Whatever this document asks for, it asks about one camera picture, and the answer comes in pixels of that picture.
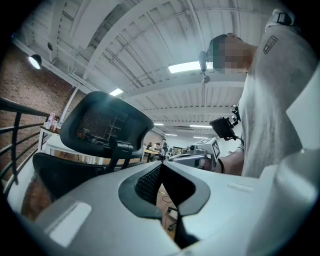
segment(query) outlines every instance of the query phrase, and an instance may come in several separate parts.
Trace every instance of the floor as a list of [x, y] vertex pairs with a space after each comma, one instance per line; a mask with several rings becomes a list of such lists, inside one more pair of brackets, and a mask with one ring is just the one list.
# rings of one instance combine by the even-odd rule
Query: floor
[[[64, 152], [56, 151], [55, 153], [56, 157], [71, 160], [74, 162], [78, 162], [78, 158], [76, 155], [73, 154], [67, 154], [65, 155]], [[109, 159], [103, 159], [103, 164], [108, 164]], [[139, 161], [139, 159], [132, 159], [130, 163], [135, 163]], [[143, 158], [143, 161], [147, 161], [147, 157], [145, 156]], [[46, 209], [51, 204], [50, 196], [46, 190], [46, 188], [43, 186], [41, 180], [37, 175], [34, 175], [24, 196], [23, 204], [22, 204], [22, 215], [26, 216], [30, 220], [34, 221], [38, 217], [38, 215]], [[174, 228], [173, 231], [169, 231], [168, 227], [169, 225], [173, 224], [176, 220], [172, 217], [172, 215], [175, 214], [168, 214], [167, 210], [168, 207], [176, 208], [175, 205], [172, 203], [170, 197], [167, 194], [166, 189], [163, 185], [161, 185], [157, 200], [156, 200], [156, 206], [159, 207], [162, 211], [162, 226], [167, 232], [167, 234], [174, 239], [176, 229]]]

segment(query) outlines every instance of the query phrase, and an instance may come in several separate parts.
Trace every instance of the desk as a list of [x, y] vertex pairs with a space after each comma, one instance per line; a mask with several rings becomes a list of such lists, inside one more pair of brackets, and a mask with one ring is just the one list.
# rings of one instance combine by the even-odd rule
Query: desk
[[[74, 154], [74, 155], [81, 155], [82, 156], [82, 160], [85, 156], [88, 157], [88, 164], [94, 164], [95, 163], [95, 156], [92, 155], [87, 155], [87, 154], [83, 154], [77, 151], [74, 151], [73, 149], [65, 146], [61, 139], [60, 136], [58, 134], [52, 133], [51, 137], [49, 139], [47, 139], [46, 141], [46, 147], [45, 147], [45, 152], [49, 155], [54, 156], [55, 155], [55, 150], [58, 151], [62, 151], [62, 152], [66, 152], [69, 154]], [[98, 158], [98, 164], [102, 165], [103, 163], [103, 158], [99, 157]]]
[[152, 151], [152, 150], [148, 150], [148, 149], [145, 149], [144, 150], [144, 153], [148, 154], [148, 159], [146, 160], [147, 163], [150, 162], [150, 158], [151, 158], [151, 155], [158, 155], [159, 154], [159, 151]]
[[43, 138], [44, 138], [44, 134], [48, 134], [48, 135], [53, 135], [57, 133], [55, 133], [52, 130], [46, 129], [44, 126], [40, 126], [40, 134], [39, 134], [39, 142], [38, 142], [38, 152], [42, 151], [42, 142], [43, 142]]

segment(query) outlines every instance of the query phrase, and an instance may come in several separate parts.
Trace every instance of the chair headrest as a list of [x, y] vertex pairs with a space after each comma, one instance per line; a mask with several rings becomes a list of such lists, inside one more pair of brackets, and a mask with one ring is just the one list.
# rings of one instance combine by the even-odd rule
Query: chair headrest
[[133, 148], [132, 153], [128, 157], [120, 150], [117, 158], [138, 158], [144, 150], [144, 137], [153, 127], [152, 120], [134, 106], [94, 91], [70, 113], [60, 138], [64, 145], [83, 154], [112, 158], [115, 146], [121, 144]]

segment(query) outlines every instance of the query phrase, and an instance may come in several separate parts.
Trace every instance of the red brick wall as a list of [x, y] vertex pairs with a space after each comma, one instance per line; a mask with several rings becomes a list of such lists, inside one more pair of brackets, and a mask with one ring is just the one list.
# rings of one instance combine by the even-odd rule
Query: red brick wall
[[[8, 50], [2, 61], [0, 70], [0, 97], [2, 98], [43, 112], [54, 112], [61, 116], [73, 90], [69, 83], [46, 68], [42, 67], [41, 70], [33, 68], [27, 60], [27, 55], [15, 46]], [[76, 93], [65, 118], [84, 96], [85, 94], [81, 91]], [[12, 126], [15, 115], [12, 112], [0, 111], [0, 128]], [[41, 123], [44, 120], [45, 117], [23, 114], [20, 125]], [[38, 131], [39, 127], [22, 129], [18, 133], [18, 140]], [[11, 137], [11, 132], [0, 135], [0, 149], [11, 143]], [[17, 155], [38, 138], [39, 136], [35, 136], [18, 145]], [[37, 145], [25, 153], [17, 164], [19, 165], [36, 148]], [[10, 159], [10, 151], [0, 157], [0, 171]]]

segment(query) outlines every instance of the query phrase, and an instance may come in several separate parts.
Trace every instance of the black metal railing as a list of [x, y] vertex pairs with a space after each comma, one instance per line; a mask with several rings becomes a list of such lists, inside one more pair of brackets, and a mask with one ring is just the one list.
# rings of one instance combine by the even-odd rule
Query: black metal railing
[[27, 115], [32, 115], [32, 116], [38, 116], [38, 117], [46, 117], [48, 118], [50, 114], [42, 112], [42, 111], [38, 111], [35, 110], [33, 108], [27, 107], [27, 106], [23, 106], [20, 104], [17, 104], [11, 100], [5, 99], [5, 98], [1, 98], [0, 97], [0, 110], [3, 111], [8, 111], [8, 112], [14, 112], [16, 113], [15, 115], [15, 120], [14, 120], [14, 125], [10, 126], [10, 127], [4, 127], [4, 128], [0, 128], [0, 134], [4, 134], [4, 133], [8, 133], [8, 132], [12, 132], [12, 138], [11, 138], [11, 144], [3, 147], [2, 149], [0, 149], [0, 157], [6, 153], [7, 151], [11, 151], [11, 161], [1, 170], [0, 172], [0, 180], [2, 180], [4, 178], [4, 176], [6, 175], [6, 173], [8, 172], [8, 170], [11, 168], [12, 170], [12, 174], [13, 174], [13, 178], [10, 178], [8, 183], [5, 186], [5, 189], [3, 190], [3, 194], [5, 197], [8, 196], [9, 191], [11, 186], [13, 185], [13, 183], [15, 182], [15, 184], [19, 184], [18, 181], [18, 174], [19, 172], [22, 170], [22, 168], [25, 166], [25, 164], [28, 162], [28, 160], [37, 152], [38, 148], [35, 149], [27, 158], [24, 159], [24, 161], [20, 164], [19, 168], [17, 168], [17, 161], [26, 153], [28, 152], [34, 145], [39, 143], [39, 140], [33, 142], [31, 145], [29, 145], [27, 148], [25, 148], [18, 156], [17, 156], [17, 146], [35, 136], [37, 136], [38, 134], [40, 134], [39, 132], [35, 132], [19, 141], [17, 141], [17, 136], [18, 136], [18, 131], [21, 129], [26, 129], [26, 128], [30, 128], [30, 127], [37, 127], [37, 126], [41, 126], [43, 125], [43, 122], [41, 123], [34, 123], [34, 124], [28, 124], [28, 125], [23, 125], [23, 126], [19, 126], [20, 124], [20, 119], [22, 114], [27, 114]]

